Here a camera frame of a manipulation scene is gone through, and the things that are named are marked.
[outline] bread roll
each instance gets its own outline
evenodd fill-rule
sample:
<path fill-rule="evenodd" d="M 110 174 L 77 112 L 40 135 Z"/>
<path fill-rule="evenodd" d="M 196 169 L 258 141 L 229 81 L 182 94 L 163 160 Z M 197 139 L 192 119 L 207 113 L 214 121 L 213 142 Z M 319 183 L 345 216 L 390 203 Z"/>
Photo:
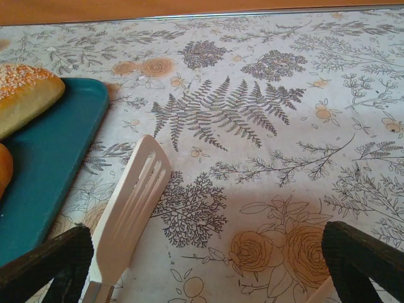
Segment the bread roll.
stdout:
<path fill-rule="evenodd" d="M 0 65 L 0 140 L 43 113 L 63 92 L 62 80 L 44 68 Z"/>
<path fill-rule="evenodd" d="M 13 175 L 13 157 L 8 149 L 0 143 L 0 199 Z"/>

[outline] table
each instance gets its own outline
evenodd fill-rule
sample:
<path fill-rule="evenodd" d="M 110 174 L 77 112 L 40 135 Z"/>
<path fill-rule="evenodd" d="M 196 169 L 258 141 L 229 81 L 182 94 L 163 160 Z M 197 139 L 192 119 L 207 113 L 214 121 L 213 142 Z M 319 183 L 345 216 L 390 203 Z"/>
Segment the table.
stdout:
<path fill-rule="evenodd" d="M 382 10 L 0 28 L 0 61 L 109 87 L 51 236 L 78 222 L 93 231 L 133 146 L 153 134 L 174 171 L 114 302 L 305 302 L 328 276 L 330 220 L 404 251 L 403 19 Z"/>

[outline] tablecloth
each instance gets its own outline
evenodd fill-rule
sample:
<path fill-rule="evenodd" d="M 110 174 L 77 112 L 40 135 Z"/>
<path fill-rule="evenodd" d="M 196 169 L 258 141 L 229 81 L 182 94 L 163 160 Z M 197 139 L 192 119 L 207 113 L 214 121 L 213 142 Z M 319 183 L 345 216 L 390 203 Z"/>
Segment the tablecloth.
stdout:
<path fill-rule="evenodd" d="M 0 28 L 1 62 L 109 89 L 50 236 L 80 222 L 93 231 L 152 134 L 172 176 L 113 302 L 303 303 L 328 277 L 330 220 L 404 251 L 403 20 L 380 10 Z"/>

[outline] rose print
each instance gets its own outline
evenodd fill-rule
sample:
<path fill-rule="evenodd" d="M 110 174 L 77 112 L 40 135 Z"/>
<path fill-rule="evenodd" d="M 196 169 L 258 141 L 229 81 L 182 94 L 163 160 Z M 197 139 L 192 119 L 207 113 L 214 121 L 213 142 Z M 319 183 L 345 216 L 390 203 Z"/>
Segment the rose print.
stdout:
<path fill-rule="evenodd" d="M 266 266 L 278 266 L 283 261 L 279 247 L 285 245 L 285 235 L 275 230 L 263 232 L 242 232 L 237 234 L 231 245 L 229 257 L 242 271 L 263 271 Z"/>
<path fill-rule="evenodd" d="M 123 61 L 115 64 L 111 71 L 114 74 L 118 74 L 119 76 L 127 76 L 131 74 L 135 69 L 137 69 L 139 65 L 135 62 L 131 61 Z"/>
<path fill-rule="evenodd" d="M 321 250 L 323 228 L 299 223 L 287 236 L 283 248 L 285 267 L 299 285 L 319 287 L 330 275 Z"/>
<path fill-rule="evenodd" d="M 139 67 L 139 73 L 147 77 L 160 77 L 173 70 L 175 61 L 168 58 L 153 58 L 146 60 Z"/>

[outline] spatula handle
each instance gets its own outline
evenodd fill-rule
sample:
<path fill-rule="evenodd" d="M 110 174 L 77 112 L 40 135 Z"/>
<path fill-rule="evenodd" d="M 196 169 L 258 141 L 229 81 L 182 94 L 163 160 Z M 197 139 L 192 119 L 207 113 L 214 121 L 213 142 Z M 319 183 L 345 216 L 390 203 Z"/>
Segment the spatula handle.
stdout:
<path fill-rule="evenodd" d="M 109 303 L 113 292 L 113 286 L 91 281 L 82 303 Z"/>

